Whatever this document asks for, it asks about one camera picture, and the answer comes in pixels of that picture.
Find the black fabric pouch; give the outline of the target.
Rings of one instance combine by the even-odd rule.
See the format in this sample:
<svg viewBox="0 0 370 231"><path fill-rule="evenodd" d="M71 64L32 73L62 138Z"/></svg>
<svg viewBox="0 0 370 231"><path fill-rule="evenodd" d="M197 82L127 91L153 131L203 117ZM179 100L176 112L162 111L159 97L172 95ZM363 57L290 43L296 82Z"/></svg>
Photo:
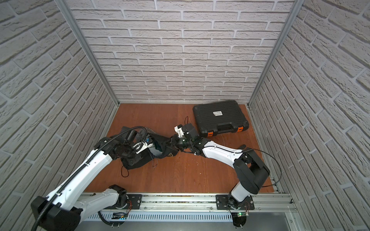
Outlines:
<svg viewBox="0 0 370 231"><path fill-rule="evenodd" d="M153 146L150 147L148 151L154 158L163 159L165 157L175 157L179 153L179 150L174 146L175 135L171 137L165 137L154 133L149 133L148 135L153 140ZM163 153L159 157L152 154L154 143L158 143L162 148Z"/></svg>

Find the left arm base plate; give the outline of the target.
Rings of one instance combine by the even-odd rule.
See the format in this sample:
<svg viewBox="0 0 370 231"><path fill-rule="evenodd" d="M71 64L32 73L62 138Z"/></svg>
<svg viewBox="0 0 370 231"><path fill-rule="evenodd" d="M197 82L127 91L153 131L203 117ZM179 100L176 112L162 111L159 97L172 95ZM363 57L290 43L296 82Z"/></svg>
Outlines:
<svg viewBox="0 0 370 231"><path fill-rule="evenodd" d="M127 200L123 205L113 205L106 207L105 209L123 209L128 210L131 207L131 210L139 210L142 202L142 194L127 194Z"/></svg>

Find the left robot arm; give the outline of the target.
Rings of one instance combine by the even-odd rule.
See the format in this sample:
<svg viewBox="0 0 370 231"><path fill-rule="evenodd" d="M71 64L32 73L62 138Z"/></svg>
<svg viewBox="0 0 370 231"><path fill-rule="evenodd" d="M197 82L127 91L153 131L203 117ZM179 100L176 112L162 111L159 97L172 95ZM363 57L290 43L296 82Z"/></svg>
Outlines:
<svg viewBox="0 0 370 231"><path fill-rule="evenodd" d="M112 161L137 154L144 147L146 137L147 129L136 126L113 137L102 138L60 186L47 196L38 196L32 201L31 209L36 220L31 229L74 231L82 221L106 207L131 209L127 191L118 185L112 185L86 201L79 202L78 199Z"/></svg>

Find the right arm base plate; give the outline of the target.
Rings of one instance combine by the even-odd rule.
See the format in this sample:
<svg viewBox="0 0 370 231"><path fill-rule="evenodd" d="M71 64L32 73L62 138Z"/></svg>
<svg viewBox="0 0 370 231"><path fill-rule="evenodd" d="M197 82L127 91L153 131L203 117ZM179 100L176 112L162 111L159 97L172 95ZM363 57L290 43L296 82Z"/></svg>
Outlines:
<svg viewBox="0 0 370 231"><path fill-rule="evenodd" d="M215 196L217 210L255 210L253 198L249 195L242 202L231 195L217 194Z"/></svg>

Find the black printed drawstring pouch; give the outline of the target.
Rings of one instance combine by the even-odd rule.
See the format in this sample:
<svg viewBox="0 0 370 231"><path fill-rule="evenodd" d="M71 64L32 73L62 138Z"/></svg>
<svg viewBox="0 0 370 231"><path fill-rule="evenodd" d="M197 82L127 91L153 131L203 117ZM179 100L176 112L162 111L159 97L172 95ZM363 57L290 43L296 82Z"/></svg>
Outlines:
<svg viewBox="0 0 370 231"><path fill-rule="evenodd" d="M126 159L126 158L121 158L120 160L122 162L122 167L121 167L121 172L120 172L121 173L121 176L123 178L127 178L127 177L129 177L129 170L140 168L140 167L146 165L150 161L154 160L154 157L151 154L144 154L138 160L135 160L135 159ZM127 170L127 175L126 176L123 175L123 169L124 168Z"/></svg>

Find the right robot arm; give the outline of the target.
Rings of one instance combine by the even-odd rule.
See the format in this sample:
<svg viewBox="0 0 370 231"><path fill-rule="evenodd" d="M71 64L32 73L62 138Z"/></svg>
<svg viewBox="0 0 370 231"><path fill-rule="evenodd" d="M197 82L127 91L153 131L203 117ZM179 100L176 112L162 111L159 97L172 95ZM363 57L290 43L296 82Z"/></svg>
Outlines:
<svg viewBox="0 0 370 231"><path fill-rule="evenodd" d="M230 204L237 206L250 195L258 194L270 170L254 149L233 149L201 137L190 123L174 127L176 148L189 149L193 154L222 162L232 167L239 182L229 193Z"/></svg>

